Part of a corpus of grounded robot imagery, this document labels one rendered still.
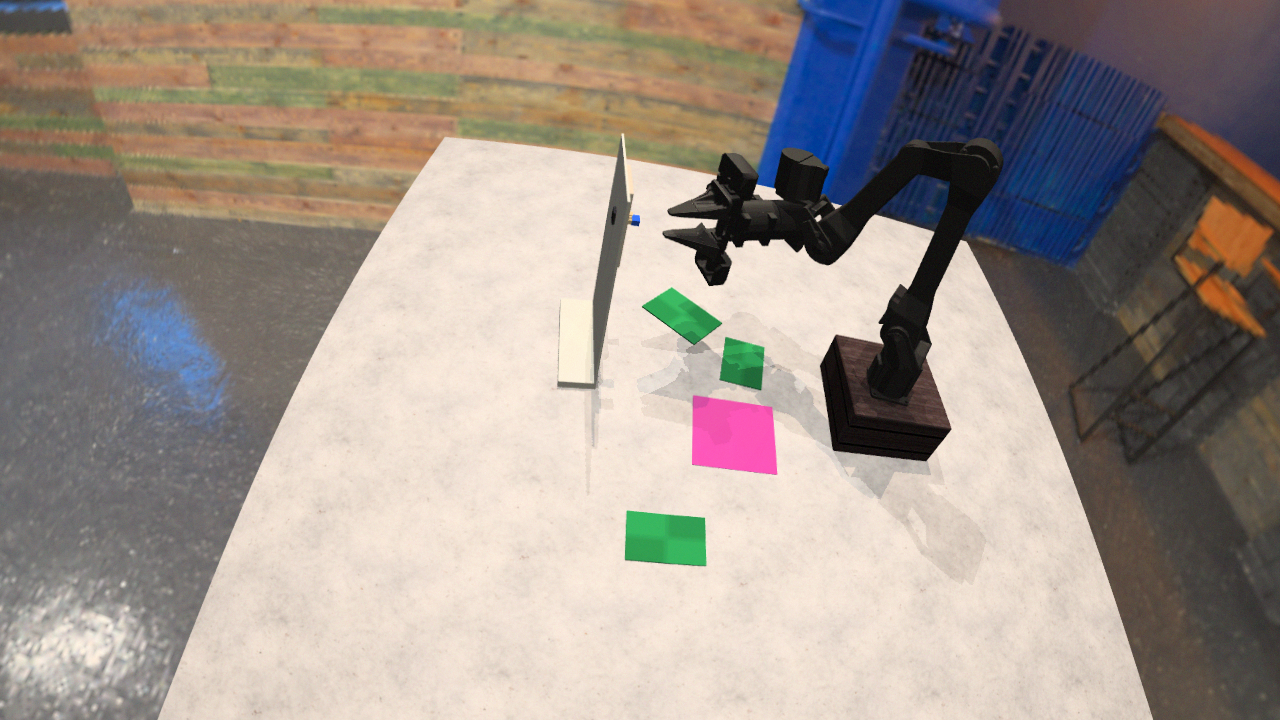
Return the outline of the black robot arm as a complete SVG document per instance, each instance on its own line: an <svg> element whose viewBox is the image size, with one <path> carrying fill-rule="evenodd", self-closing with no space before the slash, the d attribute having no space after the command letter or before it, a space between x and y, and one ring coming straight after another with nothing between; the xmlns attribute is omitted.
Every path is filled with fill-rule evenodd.
<svg viewBox="0 0 1280 720"><path fill-rule="evenodd" d="M911 140L856 196L835 209L822 193L829 167L813 152L782 149L774 178L780 233L795 252L803 245L814 263L831 265L851 247L867 222L918 174L948 181L940 224L906 290L899 284L878 322L884 343L867 366L870 397L908 406L908 395L923 372L932 342L928 324L936 290L945 277L973 213L995 187L1004 156L988 138L963 142ZM815 217L820 220L817 222Z"/></svg>

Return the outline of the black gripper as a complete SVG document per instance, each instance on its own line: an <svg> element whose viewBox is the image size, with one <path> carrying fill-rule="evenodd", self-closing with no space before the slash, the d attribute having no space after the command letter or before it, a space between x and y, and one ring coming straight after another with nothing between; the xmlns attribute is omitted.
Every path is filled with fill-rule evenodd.
<svg viewBox="0 0 1280 720"><path fill-rule="evenodd" d="M723 152L721 158L718 170L731 178L730 184L710 181L705 193L667 210L671 217L717 220L716 227L700 222L696 228L662 231L666 240L698 250L695 264L709 286L727 281L732 265L726 252L728 242L742 249L744 241L751 240L765 247L781 229L776 202L754 193L756 170L737 152Z"/></svg>

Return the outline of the green square mat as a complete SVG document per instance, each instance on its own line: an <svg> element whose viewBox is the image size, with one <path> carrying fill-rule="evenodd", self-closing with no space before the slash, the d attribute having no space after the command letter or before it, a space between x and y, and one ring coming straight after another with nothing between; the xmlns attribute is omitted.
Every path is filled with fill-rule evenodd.
<svg viewBox="0 0 1280 720"><path fill-rule="evenodd" d="M626 510L625 561L707 566L705 518Z"/></svg>

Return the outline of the green flat strip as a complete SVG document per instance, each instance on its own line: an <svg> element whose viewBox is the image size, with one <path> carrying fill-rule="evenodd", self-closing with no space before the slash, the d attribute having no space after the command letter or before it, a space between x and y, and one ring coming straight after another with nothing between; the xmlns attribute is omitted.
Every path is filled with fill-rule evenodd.
<svg viewBox="0 0 1280 720"><path fill-rule="evenodd" d="M655 299L644 304L643 307L692 345L696 345L710 331L722 324L710 313L707 313L698 304L692 304L691 300L673 288L659 293Z"/></svg>

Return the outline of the pink flat square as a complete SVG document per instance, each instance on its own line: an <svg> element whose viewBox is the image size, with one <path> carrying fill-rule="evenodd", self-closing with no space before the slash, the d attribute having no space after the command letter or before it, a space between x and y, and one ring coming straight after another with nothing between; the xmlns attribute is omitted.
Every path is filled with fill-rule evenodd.
<svg viewBox="0 0 1280 720"><path fill-rule="evenodd" d="M777 474L772 407L692 395L692 465Z"/></svg>

